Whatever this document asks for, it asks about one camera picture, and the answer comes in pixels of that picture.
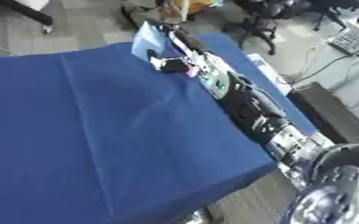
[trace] pink object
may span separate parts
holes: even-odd
[[[189,66],[189,70],[187,71],[187,76],[193,78],[197,75],[200,69],[197,66]]]

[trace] keyboard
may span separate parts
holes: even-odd
[[[329,44],[336,50],[347,55],[359,53],[359,31],[345,29],[341,31]]]

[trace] robotic arm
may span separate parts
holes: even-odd
[[[175,24],[152,24],[183,56],[149,61],[164,73],[197,77],[243,134],[264,147],[298,188],[282,223],[359,223],[359,145],[303,135],[270,96]]]

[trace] white object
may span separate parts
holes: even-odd
[[[281,77],[275,69],[263,59],[263,57],[258,53],[248,54],[247,56],[283,95],[288,95],[292,90],[292,87],[285,82],[285,79],[283,79],[283,77]]]
[[[49,3],[49,0],[16,0],[16,1],[20,4],[32,8],[35,11],[41,11]]]
[[[147,51],[153,50],[159,56],[165,50],[165,37],[155,26],[144,22],[133,39],[132,54],[149,61]]]
[[[182,8],[181,8],[182,21],[187,21],[187,14],[189,12],[189,5],[190,5],[190,0],[183,0],[182,1]]]

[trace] blue cloth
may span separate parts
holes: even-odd
[[[203,40],[315,132],[226,36]],[[196,79],[130,43],[0,58],[0,224],[171,223],[273,168]]]

